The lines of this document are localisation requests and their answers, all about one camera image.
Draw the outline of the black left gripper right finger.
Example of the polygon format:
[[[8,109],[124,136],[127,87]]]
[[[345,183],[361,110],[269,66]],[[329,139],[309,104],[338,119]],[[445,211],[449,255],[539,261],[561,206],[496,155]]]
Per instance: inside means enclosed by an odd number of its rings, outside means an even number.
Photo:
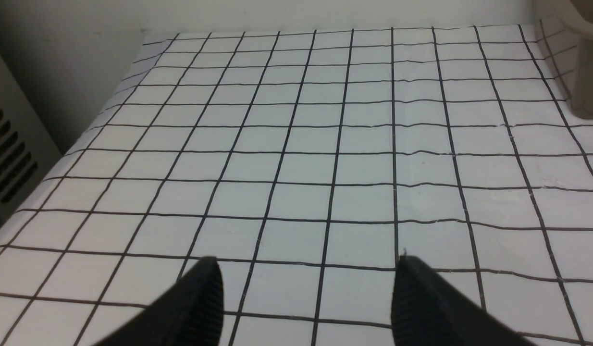
[[[391,330],[396,346],[529,346],[416,256],[395,270]]]

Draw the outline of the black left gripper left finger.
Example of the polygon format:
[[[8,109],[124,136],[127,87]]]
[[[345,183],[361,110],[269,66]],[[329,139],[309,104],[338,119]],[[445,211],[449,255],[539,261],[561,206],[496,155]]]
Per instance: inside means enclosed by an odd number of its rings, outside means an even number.
[[[98,346],[217,346],[224,320],[217,258],[200,259],[162,296]]]

